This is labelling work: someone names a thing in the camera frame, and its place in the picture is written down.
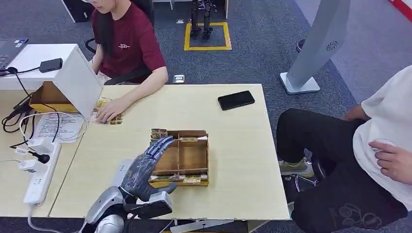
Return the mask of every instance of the wooden box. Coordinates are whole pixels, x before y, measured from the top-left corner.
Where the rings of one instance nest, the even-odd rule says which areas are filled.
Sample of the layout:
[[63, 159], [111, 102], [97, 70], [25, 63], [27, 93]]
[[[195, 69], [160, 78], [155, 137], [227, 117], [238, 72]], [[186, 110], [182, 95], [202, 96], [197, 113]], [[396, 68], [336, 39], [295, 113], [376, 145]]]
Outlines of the wooden box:
[[172, 135], [169, 145], [149, 180], [153, 187], [178, 182], [179, 186], [209, 184], [209, 143], [206, 131], [152, 129], [151, 142]]

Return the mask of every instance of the power plug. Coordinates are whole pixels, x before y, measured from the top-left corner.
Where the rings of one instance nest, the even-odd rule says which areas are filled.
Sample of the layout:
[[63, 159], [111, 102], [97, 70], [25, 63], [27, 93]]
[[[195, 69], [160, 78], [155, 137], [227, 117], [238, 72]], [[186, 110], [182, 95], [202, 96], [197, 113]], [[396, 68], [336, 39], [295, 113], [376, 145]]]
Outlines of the power plug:
[[54, 145], [51, 141], [44, 138], [30, 139], [27, 146], [32, 148], [38, 154], [49, 154], [54, 150]]
[[39, 162], [37, 159], [25, 160], [18, 164], [18, 168], [22, 171], [30, 173], [45, 173], [47, 165]]

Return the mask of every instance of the white t-shirt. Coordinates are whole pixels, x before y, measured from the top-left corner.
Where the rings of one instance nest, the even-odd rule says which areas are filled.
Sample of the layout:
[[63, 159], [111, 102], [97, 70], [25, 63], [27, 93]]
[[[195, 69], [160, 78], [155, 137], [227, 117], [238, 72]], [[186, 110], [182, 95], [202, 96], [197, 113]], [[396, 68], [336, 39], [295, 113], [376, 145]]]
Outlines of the white t-shirt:
[[412, 66], [394, 75], [379, 91], [362, 102], [371, 118], [353, 136], [353, 151], [359, 165], [392, 196], [412, 210], [412, 185], [392, 180], [380, 172], [375, 152], [368, 145], [384, 139], [412, 151]]

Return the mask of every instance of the white cable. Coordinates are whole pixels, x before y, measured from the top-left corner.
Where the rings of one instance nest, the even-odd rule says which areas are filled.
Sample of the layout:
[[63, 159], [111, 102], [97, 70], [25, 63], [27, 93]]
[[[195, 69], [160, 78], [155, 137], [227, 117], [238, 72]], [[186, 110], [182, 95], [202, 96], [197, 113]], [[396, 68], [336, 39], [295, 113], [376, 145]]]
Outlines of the white cable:
[[17, 160], [17, 159], [8, 159], [8, 160], [3, 160], [3, 161], [0, 161], [0, 163], [3, 163], [3, 162], [19, 162], [19, 163], [21, 163], [21, 160]]
[[[35, 207], [36, 207], [36, 205], [31, 205], [31, 206], [30, 206], [29, 215], [28, 215], [28, 217], [27, 217], [27, 223], [29, 224], [29, 226], [30, 226], [32, 229], [37, 230], [37, 231], [41, 231], [41, 232], [62, 233], [62, 232], [57, 231], [57, 230], [40, 228], [40, 227], [36, 227], [35, 225], [33, 225], [33, 223], [32, 223], [32, 215], [33, 215], [33, 210], [34, 210]], [[86, 222], [86, 219], [85, 219], [82, 228], [81, 228], [80, 230], [75, 231], [75, 232], [72, 232], [72, 233], [82, 233], [82, 230], [85, 228], [86, 224], [87, 224], [87, 222]]]
[[[29, 117], [33, 117], [33, 116], [38, 116], [38, 115], [56, 114], [56, 113], [57, 113], [57, 114], [64, 114], [64, 115], [67, 115], [67, 116], [73, 118], [74, 120], [77, 120], [77, 119], [74, 118], [72, 115], [67, 114], [67, 113], [62, 113], [62, 112], [36, 113], [36, 114], [32, 114], [32, 115], [25, 116], [25, 117], [23, 117], [23, 118], [20, 120], [20, 123], [19, 123], [19, 125], [18, 125], [18, 127], [20, 128], [20, 133], [21, 133], [24, 137], [26, 137], [26, 135], [24, 134], [23, 129], [21, 128], [21, 124], [23, 123], [23, 120], [24, 120], [24, 119], [29, 118]], [[80, 133], [80, 132], [75, 133], [73, 136], [68, 137], [68, 138], [60, 138], [60, 137], [58, 136], [58, 134], [57, 134], [57, 138], [60, 139], [60, 140], [63, 140], [63, 141], [67, 141], [67, 140], [77, 139], [77, 138], [83, 136], [83, 135], [86, 133], [88, 127], [89, 127], [89, 123], [88, 123], [87, 119], [86, 119], [83, 115], [81, 115], [81, 116], [84, 118], [84, 121], [86, 122], [86, 127], [85, 127], [85, 129], [84, 129], [81, 133]]]
[[167, 225], [165, 228], [163, 228], [159, 233], [162, 233], [164, 230], [166, 230], [166, 228], [167, 228], [168, 226], [170, 226], [170, 224], [171, 224], [172, 222], [174, 222], [174, 220], [170, 221], [170, 222], [168, 223], [168, 225]]
[[83, 229], [84, 229], [85, 226], [86, 226], [86, 224], [87, 224], [87, 221], [86, 221], [86, 219], [85, 219], [85, 221], [83, 222], [83, 226], [80, 228], [80, 230], [79, 230], [79, 231], [75, 231], [75, 232], [73, 232], [73, 233], [82, 233], [82, 232], [83, 232]]
[[42, 231], [42, 232], [54, 232], [54, 233], [62, 233], [60, 231], [56, 231], [53, 229], [46, 229], [46, 228], [40, 228], [40, 227], [36, 227], [35, 225], [32, 224], [32, 214], [33, 214], [33, 210], [36, 206], [35, 205], [31, 205], [30, 206], [30, 210], [29, 210], [29, 216], [27, 217], [27, 223], [29, 224], [29, 226], [37, 231]]

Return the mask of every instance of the laptop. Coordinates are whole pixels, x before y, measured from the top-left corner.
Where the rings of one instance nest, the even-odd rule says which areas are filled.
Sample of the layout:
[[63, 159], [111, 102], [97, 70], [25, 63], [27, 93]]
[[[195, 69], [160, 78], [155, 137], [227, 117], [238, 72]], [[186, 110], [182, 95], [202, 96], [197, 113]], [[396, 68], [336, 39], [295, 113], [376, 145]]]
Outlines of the laptop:
[[0, 71], [7, 68], [27, 45], [27, 41], [29, 39], [0, 39]]

